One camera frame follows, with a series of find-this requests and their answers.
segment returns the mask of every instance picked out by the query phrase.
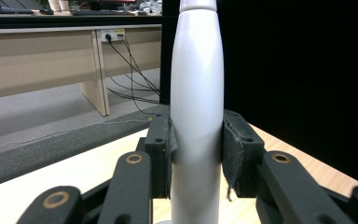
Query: white desk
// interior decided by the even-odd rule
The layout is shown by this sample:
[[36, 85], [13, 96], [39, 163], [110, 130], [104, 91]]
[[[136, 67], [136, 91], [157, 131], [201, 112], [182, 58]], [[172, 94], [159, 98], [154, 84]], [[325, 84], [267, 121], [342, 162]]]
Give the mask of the white desk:
[[[344, 196], [350, 196], [351, 189], [358, 185], [358, 181], [350, 176], [342, 174], [274, 136], [254, 128], [265, 141], [266, 150], [280, 150], [292, 154], [298, 158], [320, 185]], [[15, 223], [33, 199], [47, 189], [69, 185], [79, 188], [84, 193], [103, 183], [112, 177], [117, 159], [122, 154], [135, 150], [139, 138], [146, 137], [146, 134], [147, 130], [129, 135], [0, 184], [0, 224]], [[233, 202], [229, 202], [226, 198], [227, 183], [223, 175], [220, 189], [220, 224], [260, 223], [255, 210], [255, 199], [238, 199], [235, 197], [235, 193], [232, 193]], [[153, 204], [154, 223], [171, 218], [169, 200], [158, 199], [154, 200]]]
[[[0, 97], [81, 83], [83, 94], [103, 116], [109, 115], [104, 79], [130, 72], [101, 41], [101, 30], [116, 28], [125, 29], [141, 70], [160, 67], [158, 24], [0, 29]], [[113, 45], [129, 59], [122, 41]]]

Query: black curtain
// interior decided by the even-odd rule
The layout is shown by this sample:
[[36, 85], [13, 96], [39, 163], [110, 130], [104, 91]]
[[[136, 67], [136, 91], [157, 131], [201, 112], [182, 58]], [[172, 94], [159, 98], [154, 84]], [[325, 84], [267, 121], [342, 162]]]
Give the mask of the black curtain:
[[225, 108], [358, 180], [358, 1], [227, 0], [218, 15]]

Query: power outlet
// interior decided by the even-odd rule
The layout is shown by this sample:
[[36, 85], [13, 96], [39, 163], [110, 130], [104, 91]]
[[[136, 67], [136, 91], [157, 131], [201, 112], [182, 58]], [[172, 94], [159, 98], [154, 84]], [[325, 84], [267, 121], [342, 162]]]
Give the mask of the power outlet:
[[101, 40], [102, 42], [109, 42], [106, 39], [106, 35], [112, 37], [112, 41], [122, 40], [121, 35], [125, 35], [124, 29], [113, 29], [113, 30], [101, 30]]

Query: white bottle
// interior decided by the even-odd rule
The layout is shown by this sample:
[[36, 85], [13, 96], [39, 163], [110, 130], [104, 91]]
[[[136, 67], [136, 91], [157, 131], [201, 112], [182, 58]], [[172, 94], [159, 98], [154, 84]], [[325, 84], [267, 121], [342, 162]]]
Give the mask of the white bottle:
[[172, 224], [218, 223], [224, 61], [213, 0], [182, 0], [172, 54]]

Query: desk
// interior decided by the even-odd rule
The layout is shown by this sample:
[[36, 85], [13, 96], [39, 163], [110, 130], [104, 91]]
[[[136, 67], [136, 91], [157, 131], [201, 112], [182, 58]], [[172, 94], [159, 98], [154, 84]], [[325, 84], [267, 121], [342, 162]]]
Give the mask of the desk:
[[[141, 70], [171, 67], [171, 61], [161, 51], [161, 29], [167, 25], [166, 20], [170, 19], [0, 17], [0, 97], [82, 83], [83, 94], [103, 116], [109, 115], [104, 79], [128, 73], [130, 66], [107, 43], [102, 43], [101, 30], [125, 29], [131, 53]], [[126, 52], [124, 44], [117, 47]]]
[[[351, 195], [351, 189], [358, 181], [340, 171], [291, 147], [280, 139], [253, 126], [265, 141], [266, 150], [280, 150], [292, 154], [305, 166], [316, 181], [344, 196]], [[60, 185], [74, 186], [82, 193], [112, 177], [117, 159], [136, 148], [140, 137], [146, 137], [147, 130], [128, 135], [112, 143], [84, 152], [70, 159], [60, 161], [27, 175], [0, 184], [0, 224], [15, 223], [32, 200], [47, 189]], [[260, 223], [255, 210], [255, 199], [238, 199], [231, 194], [226, 199], [227, 183], [222, 174], [219, 223]], [[170, 201], [154, 200], [154, 223], [169, 220]]]

